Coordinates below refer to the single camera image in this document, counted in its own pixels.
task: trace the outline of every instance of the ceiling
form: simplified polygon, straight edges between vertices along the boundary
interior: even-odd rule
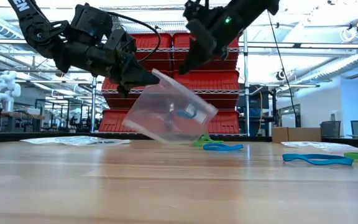
[[[225,0],[210,0],[210,4],[227,4]],[[281,0],[280,10],[276,16],[272,17],[275,26],[279,23],[279,28],[275,28],[275,34],[279,42],[307,42],[307,43],[358,43],[358,35],[353,38],[345,39],[344,36],[352,36],[355,29],[346,31],[349,24],[358,19],[358,0],[333,0],[333,4],[328,4],[327,0]],[[38,6],[50,21],[71,21],[76,4],[84,4],[84,1],[76,0],[37,0]],[[87,0],[93,7],[109,9],[125,16],[158,24],[163,32],[178,32],[185,30],[185,18],[182,17],[182,10],[139,10],[140,6],[161,5],[161,0],[130,0],[130,1],[111,1],[111,0]],[[185,0],[165,0],[160,8],[178,7],[184,5]],[[120,24],[129,32],[148,32],[143,27],[128,21],[120,20]],[[16,14],[10,7],[7,0],[0,0],[0,24],[6,27],[18,38],[22,38],[18,27]],[[254,42],[273,42],[273,34],[267,13],[263,13],[247,29],[247,40]],[[21,49],[21,52],[30,52],[31,49]],[[0,46],[0,52],[9,53],[6,46]],[[250,49],[248,57],[249,81],[251,83],[273,83],[275,74],[282,69],[280,58],[275,49]],[[282,50],[282,60],[285,70],[289,75],[296,74],[298,71],[312,70],[317,65],[332,61],[334,58],[343,58],[349,55],[358,54],[356,50],[301,50],[288,49]],[[11,57],[18,59],[26,64],[31,64],[33,57],[17,56]],[[53,60],[45,60],[40,56],[35,56],[35,64],[39,68],[55,68]],[[23,65],[12,63],[15,68],[22,68]],[[7,59],[0,56],[0,68],[5,69]],[[240,82],[244,82],[244,57],[240,55],[237,66],[240,71]],[[89,73],[69,73],[64,78],[58,78],[55,74],[32,74],[33,78],[43,78],[47,80],[88,80],[92,77]],[[67,90],[80,90],[76,85],[64,84],[61,88]]]

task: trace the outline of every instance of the desk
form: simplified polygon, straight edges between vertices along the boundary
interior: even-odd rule
[[[40,121],[45,119],[45,116],[39,115],[39,114],[31,114],[32,118],[36,120],[34,122],[34,129],[39,130],[40,129]],[[29,116],[25,113],[21,112],[10,112],[10,111],[2,111],[0,114],[0,118],[7,118],[7,130],[6,131],[12,131],[15,129],[16,125],[16,118],[28,118]]]
[[[358,162],[283,163],[300,151],[322,152],[267,142],[235,153],[155,141],[0,143],[0,223],[358,223]]]

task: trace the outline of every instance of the wall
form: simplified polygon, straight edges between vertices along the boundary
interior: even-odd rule
[[[320,127],[321,122],[331,119],[331,113],[334,111],[336,111],[336,120],[342,121],[341,77],[320,85],[318,88],[300,89],[295,93],[294,105],[300,104],[301,126],[304,128]],[[290,98],[278,98],[278,109],[287,106],[291,106]]]
[[[35,105],[35,99],[43,98],[45,99],[45,93],[36,88],[24,88],[22,86],[21,96],[15,98],[17,103],[25,103],[28,105]]]
[[[358,79],[342,81],[344,134],[352,134],[351,121],[358,120]]]

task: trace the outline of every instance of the transparent plastic container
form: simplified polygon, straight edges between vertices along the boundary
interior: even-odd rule
[[[218,110],[154,69],[160,83],[145,88],[123,124],[164,144],[187,144],[208,130]]]

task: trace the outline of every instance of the white robot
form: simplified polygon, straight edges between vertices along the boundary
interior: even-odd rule
[[[0,75],[0,109],[13,111],[14,97],[21,95],[21,87],[15,82],[17,72],[5,71]]]

